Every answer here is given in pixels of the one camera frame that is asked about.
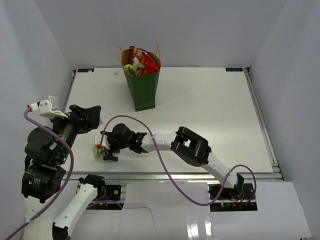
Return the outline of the green snack packet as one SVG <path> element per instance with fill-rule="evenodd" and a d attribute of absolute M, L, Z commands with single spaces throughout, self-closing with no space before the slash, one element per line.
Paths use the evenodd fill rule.
<path fill-rule="evenodd" d="M 92 146 L 93 156 L 95 159 L 103 157 L 105 155 L 105 147 L 103 145 L 93 145 Z"/>
<path fill-rule="evenodd" d="M 132 77 L 139 76 L 144 68 L 145 66 L 140 63 L 136 57 L 133 59 L 133 64 L 126 64 L 123 66 L 124 72 Z"/>

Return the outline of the large red candy bag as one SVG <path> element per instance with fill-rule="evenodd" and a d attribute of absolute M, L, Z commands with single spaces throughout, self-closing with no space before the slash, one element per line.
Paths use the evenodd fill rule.
<path fill-rule="evenodd" d="M 140 72 L 140 75 L 154 74 L 160 69 L 160 66 L 155 60 L 144 50 L 138 49 L 136 46 L 129 47 L 130 61 L 129 64 L 133 64 L 134 58 L 137 58 L 141 64 L 144 65 L 144 69 Z"/>

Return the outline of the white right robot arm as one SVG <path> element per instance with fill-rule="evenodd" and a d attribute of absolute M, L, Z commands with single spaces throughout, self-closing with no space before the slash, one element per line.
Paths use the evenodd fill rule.
<path fill-rule="evenodd" d="M 159 151 L 173 152 L 190 166 L 199 167 L 214 176 L 222 185 L 226 195 L 236 200 L 244 193 L 244 178 L 234 173 L 212 152 L 208 140 L 185 126 L 176 132 L 152 135 L 134 132 L 125 124 L 115 125 L 111 132 L 101 131 L 101 144 L 105 149 L 105 160 L 117 161 L 113 154 L 129 149 L 137 154 Z"/>

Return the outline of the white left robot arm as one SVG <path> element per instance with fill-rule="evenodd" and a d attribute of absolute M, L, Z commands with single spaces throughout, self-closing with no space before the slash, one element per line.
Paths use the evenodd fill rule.
<path fill-rule="evenodd" d="M 61 112 L 50 102 L 30 104 L 23 117 L 36 128 L 27 137 L 21 193 L 25 204 L 24 240 L 69 240 L 72 231 L 94 200 L 105 196 L 105 180 L 89 174 L 80 178 L 78 192 L 58 217 L 52 207 L 70 180 L 75 163 L 76 137 L 100 125 L 101 106 L 71 105 Z"/>

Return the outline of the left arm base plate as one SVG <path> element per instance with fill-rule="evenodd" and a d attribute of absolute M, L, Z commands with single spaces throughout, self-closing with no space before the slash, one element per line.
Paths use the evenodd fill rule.
<path fill-rule="evenodd" d="M 97 197 L 95 201 L 113 200 L 119 201 L 121 199 L 122 186 L 119 184 L 105 184 L 97 188 Z"/>

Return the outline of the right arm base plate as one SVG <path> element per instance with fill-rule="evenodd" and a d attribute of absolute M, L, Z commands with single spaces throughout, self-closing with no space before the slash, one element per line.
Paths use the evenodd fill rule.
<path fill-rule="evenodd" d="M 224 188 L 219 198 L 210 205 L 211 212 L 252 212 L 257 211 L 256 197 L 247 203 L 253 196 L 254 186 L 252 183 L 245 183 L 241 194 L 231 192 L 229 188 Z"/>

